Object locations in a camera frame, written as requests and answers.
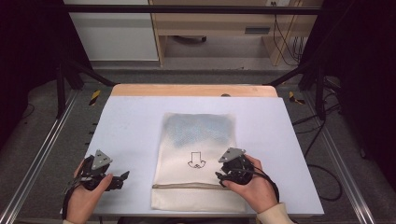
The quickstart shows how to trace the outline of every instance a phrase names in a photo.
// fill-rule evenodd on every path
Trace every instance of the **beige sleeve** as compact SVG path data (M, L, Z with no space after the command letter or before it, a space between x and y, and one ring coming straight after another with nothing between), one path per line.
M262 224L290 224L293 223L286 212L286 206L279 203L274 207L260 213L257 218Z
M73 222L69 222L66 219L64 220L64 222L62 224L73 224Z

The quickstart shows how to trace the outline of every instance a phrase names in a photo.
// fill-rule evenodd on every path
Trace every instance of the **drawstring bag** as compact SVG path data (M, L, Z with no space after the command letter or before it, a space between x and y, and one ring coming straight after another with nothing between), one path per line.
M245 201L223 188L219 158L236 147L231 115L173 114L163 117L151 207L168 211L245 212Z

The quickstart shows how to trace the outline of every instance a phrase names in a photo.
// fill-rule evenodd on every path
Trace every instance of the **arrow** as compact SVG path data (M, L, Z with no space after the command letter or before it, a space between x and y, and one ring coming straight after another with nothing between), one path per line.
M189 161L189 166L191 168L201 169L205 166L206 161L201 160L201 152L192 152L191 161Z

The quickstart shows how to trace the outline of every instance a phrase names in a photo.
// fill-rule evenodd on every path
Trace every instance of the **table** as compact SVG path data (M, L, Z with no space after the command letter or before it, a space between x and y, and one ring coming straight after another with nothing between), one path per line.
M218 97L224 93L232 97ZM283 100L267 86L146 85L114 87L92 138L87 156L101 149L111 159L109 172L129 170L121 190L102 197L94 213L143 217L254 217L246 213L152 210L150 190L155 174L163 111L234 113L237 145L262 161L278 184L280 200L291 216L322 215L318 195L290 124Z

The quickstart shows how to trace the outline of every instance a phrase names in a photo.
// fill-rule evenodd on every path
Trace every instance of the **finger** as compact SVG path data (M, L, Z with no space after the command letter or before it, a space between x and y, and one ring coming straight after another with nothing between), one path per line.
M253 165L254 165L255 167L257 167L257 168L259 168L259 169L262 170L262 162L261 162L261 161L255 159L255 158L253 158L253 157L251 157L251 156L249 156L248 154L245 154L245 156L247 157L248 160L251 161L251 163L253 163Z
M224 181L222 182L222 184L223 184L225 187L227 187L228 189L232 190L232 191L235 191L237 188L240 188L240 187L241 187L241 185L238 185L238 184L236 184L235 182L230 181L230 180L224 180Z
M108 188L108 186L111 183L111 180L113 179L113 174L108 174L105 178L101 180L99 185L96 187L94 191L97 191L99 193L105 192L105 190Z
M75 170L75 172L74 172L74 177L76 177L76 176L78 175L79 168L81 168L81 165L82 165L83 162L84 162L84 160L82 160L82 161L79 163L78 168L77 168L77 169Z

